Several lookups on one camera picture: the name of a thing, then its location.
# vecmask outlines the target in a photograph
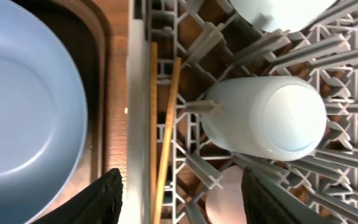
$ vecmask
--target wooden stick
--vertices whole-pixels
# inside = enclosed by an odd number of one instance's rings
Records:
[[[150,212],[155,206],[157,189],[157,43],[153,42],[150,50]]]
[[[177,105],[177,95],[179,89],[181,58],[176,58],[173,64],[171,79],[171,89],[169,91],[167,117],[165,118],[165,132],[162,143],[160,167],[158,169],[157,193],[155,196],[155,206],[153,211],[153,224],[160,224],[162,200],[164,196],[164,186],[167,178],[168,162],[171,150],[172,127],[175,120],[175,110]]]

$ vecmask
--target light blue plate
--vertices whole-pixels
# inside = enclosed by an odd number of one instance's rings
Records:
[[[86,98],[69,53],[0,0],[0,223],[25,223],[61,191],[84,147]]]

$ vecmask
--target dish rack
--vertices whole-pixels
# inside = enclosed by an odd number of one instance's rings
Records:
[[[193,79],[187,87],[197,88],[196,93],[188,94],[180,87],[177,97],[162,221],[207,223],[203,208],[207,190],[219,187],[221,171],[237,164],[262,170],[283,190],[334,223],[358,223],[358,1],[338,1],[295,33],[255,29],[228,0],[159,0],[141,6],[144,55],[148,55],[150,42],[158,43],[158,84],[162,88],[170,84],[173,59],[182,57],[181,82]],[[184,110],[221,81],[259,75],[296,75],[321,93],[327,129],[310,156],[280,162],[217,149],[203,133],[200,116]],[[162,142],[164,127],[158,124],[158,142]],[[183,190],[186,183],[178,178],[183,169],[201,182],[196,192]],[[130,172],[134,168],[128,163],[129,178]],[[143,193],[148,191],[141,187]],[[147,210],[148,196],[142,195]],[[142,218],[147,222],[148,215]]]

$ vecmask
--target pair of chopsticks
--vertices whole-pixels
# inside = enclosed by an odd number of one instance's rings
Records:
[[[150,50],[150,212],[151,223],[160,224],[161,210],[164,196],[164,186],[168,172],[172,127],[175,122],[175,110],[179,88],[181,58],[177,57],[173,63],[171,88],[168,97],[167,116],[165,118],[165,132],[163,137],[160,168],[157,178],[157,43],[153,42]]]

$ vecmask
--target plastic container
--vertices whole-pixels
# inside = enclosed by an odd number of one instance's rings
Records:
[[[294,161],[312,152],[326,129],[320,95],[297,77],[226,80],[206,100],[220,104],[201,116],[207,137],[233,152]]]
[[[243,170],[232,166],[222,172],[220,184],[206,194],[206,214],[212,224],[247,224],[242,201],[241,179]]]
[[[336,0],[230,0],[247,22],[267,32],[305,28]]]

